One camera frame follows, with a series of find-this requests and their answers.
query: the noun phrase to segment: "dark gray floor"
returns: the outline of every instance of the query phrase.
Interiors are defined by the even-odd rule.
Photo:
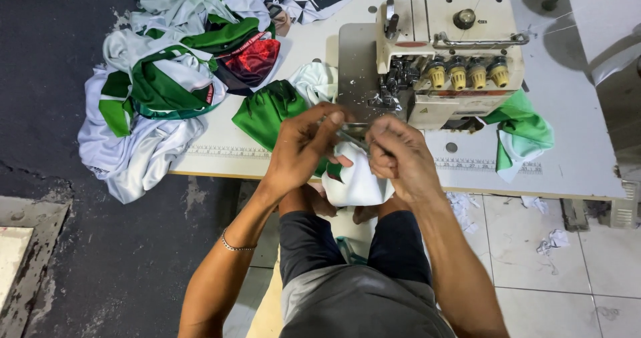
[[[123,206],[80,162],[84,81],[114,11],[134,8],[0,0],[0,195],[74,202],[29,337],[175,337],[188,279],[235,211],[239,181],[167,176]],[[206,195],[187,211],[194,182]]]

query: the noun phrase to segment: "green fabric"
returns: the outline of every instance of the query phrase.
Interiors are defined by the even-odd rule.
[[[192,49],[221,55],[231,53],[258,34],[258,19],[255,17],[244,18],[236,24],[231,24],[216,15],[209,15],[209,20],[220,25],[220,29],[185,37],[180,42]]]
[[[184,46],[174,45],[136,62],[132,68],[132,98],[153,110],[194,110],[209,106],[206,101],[209,86],[190,92],[153,64],[158,60],[171,60],[177,57],[176,53],[188,52]]]
[[[129,85],[131,83],[126,72],[114,71],[107,75],[100,91],[98,110],[116,137],[131,134],[133,107],[129,97]]]
[[[211,112],[218,104],[210,105],[202,110],[174,110],[172,112],[156,112],[137,101],[133,102],[133,108],[147,119],[179,120],[189,119]]]
[[[287,80],[276,80],[245,97],[231,121],[262,147],[273,151],[281,122],[306,110],[305,99],[292,84]],[[328,162],[327,158],[320,160],[316,176],[323,175]]]
[[[533,146],[547,150],[555,145],[554,135],[549,124],[534,111],[523,89],[519,89],[501,106],[483,118],[488,124],[501,122],[499,129],[512,134],[512,146],[520,155],[530,151]],[[496,156],[496,170],[512,166],[508,152],[499,140]]]

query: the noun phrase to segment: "pile of fabric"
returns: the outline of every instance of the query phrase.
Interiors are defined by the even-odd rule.
[[[349,0],[314,1],[139,0],[131,28],[106,37],[106,64],[85,83],[82,162],[120,202],[144,195],[203,133],[198,115],[272,80],[284,60],[277,31]]]

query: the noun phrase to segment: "white table top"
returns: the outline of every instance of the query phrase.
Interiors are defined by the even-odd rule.
[[[274,79],[287,79],[300,65],[320,58],[330,65],[338,64],[339,28],[346,23],[373,23],[369,6],[380,6],[385,0],[353,0],[325,21],[293,26],[283,42],[289,49],[287,58]],[[540,10],[542,0],[527,0]],[[523,0],[511,0],[517,27],[545,26],[556,15],[541,16],[531,11]],[[578,34],[576,44],[581,44]],[[548,53],[544,40],[531,37],[523,46],[527,94],[535,110],[555,130],[556,145],[535,160],[541,164],[537,174],[518,174],[510,183],[496,173],[474,170],[451,170],[442,167],[438,175],[446,191],[531,195],[559,198],[624,197],[621,180],[616,175],[616,159],[606,129],[594,86],[585,73],[565,67]],[[243,97],[229,96],[212,112],[201,116],[206,131],[192,142],[188,153],[179,156],[170,173],[260,179],[268,167],[269,153],[231,122]],[[427,131],[426,142],[436,160],[495,160],[496,125],[486,126],[474,134],[455,131]],[[456,153],[445,151],[445,144],[458,145]],[[219,150],[238,147],[244,158],[216,155]]]

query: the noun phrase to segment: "leg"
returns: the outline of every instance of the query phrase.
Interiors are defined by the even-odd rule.
[[[409,208],[396,196],[379,206],[367,265],[390,278],[431,285],[421,231]]]
[[[306,193],[296,188],[278,204],[283,287],[303,273],[346,264],[330,222],[316,216]]]

